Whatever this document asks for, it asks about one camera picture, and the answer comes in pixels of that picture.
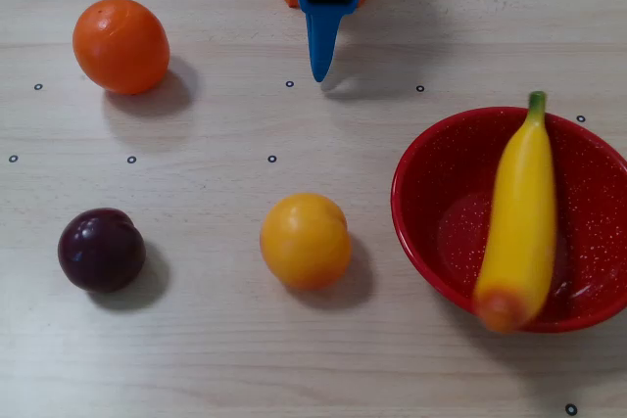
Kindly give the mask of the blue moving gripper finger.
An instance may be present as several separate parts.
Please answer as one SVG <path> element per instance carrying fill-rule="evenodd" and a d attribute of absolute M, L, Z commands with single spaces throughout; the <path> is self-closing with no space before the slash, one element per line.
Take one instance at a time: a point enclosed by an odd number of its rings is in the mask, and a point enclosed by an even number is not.
<path fill-rule="evenodd" d="M 340 23 L 356 10 L 359 0 L 352 3 L 307 3 L 306 0 L 298 0 L 298 3 L 306 19 L 313 78 L 322 82 L 333 61 Z"/>

